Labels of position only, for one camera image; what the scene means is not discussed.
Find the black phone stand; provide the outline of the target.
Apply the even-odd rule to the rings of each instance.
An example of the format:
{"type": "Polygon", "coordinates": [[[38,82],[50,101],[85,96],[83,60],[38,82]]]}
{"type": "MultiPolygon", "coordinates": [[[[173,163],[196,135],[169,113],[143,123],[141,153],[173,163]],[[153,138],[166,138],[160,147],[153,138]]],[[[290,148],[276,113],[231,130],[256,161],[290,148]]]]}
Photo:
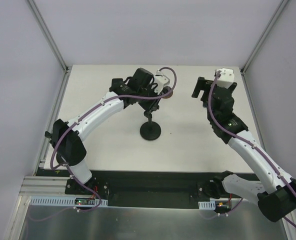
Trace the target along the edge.
{"type": "Polygon", "coordinates": [[[159,109],[159,105],[153,106],[150,110],[144,111],[144,116],[147,118],[147,121],[143,123],[140,127],[139,133],[140,136],[147,141],[154,141],[158,139],[162,133],[160,125],[153,121],[152,112],[159,109]]]}

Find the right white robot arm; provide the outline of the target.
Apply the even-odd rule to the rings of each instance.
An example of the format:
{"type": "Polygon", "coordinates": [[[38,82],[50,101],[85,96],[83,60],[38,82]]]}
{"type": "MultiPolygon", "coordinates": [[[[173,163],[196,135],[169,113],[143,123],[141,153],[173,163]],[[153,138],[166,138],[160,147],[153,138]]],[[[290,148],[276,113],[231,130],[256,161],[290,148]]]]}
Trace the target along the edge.
{"type": "Polygon", "coordinates": [[[203,187],[203,193],[214,199],[237,195],[258,206],[271,222],[277,222],[296,209],[296,178],[277,165],[257,144],[248,126],[233,112],[232,96],[237,83],[222,87],[218,82],[197,79],[192,97],[202,92],[201,101],[215,135],[232,148],[254,172],[258,181],[224,171],[203,187]]]}

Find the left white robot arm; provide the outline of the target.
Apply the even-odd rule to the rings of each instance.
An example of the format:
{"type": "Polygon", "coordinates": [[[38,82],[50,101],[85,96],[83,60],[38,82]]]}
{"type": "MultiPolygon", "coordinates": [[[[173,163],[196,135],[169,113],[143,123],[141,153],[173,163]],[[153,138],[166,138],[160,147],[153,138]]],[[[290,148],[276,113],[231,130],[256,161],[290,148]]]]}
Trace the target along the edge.
{"type": "Polygon", "coordinates": [[[169,84],[170,79],[160,70],[153,74],[140,67],[133,76],[112,79],[109,91],[93,107],[69,121],[56,120],[52,132],[45,132],[52,147],[57,149],[57,162],[67,164],[78,179],[78,191],[87,195],[94,188],[84,146],[89,134],[112,115],[139,104],[148,119],[140,127],[140,135],[148,141],[156,140],[161,135],[161,127],[152,120],[152,112],[159,109],[159,96],[167,92],[169,84]]]}

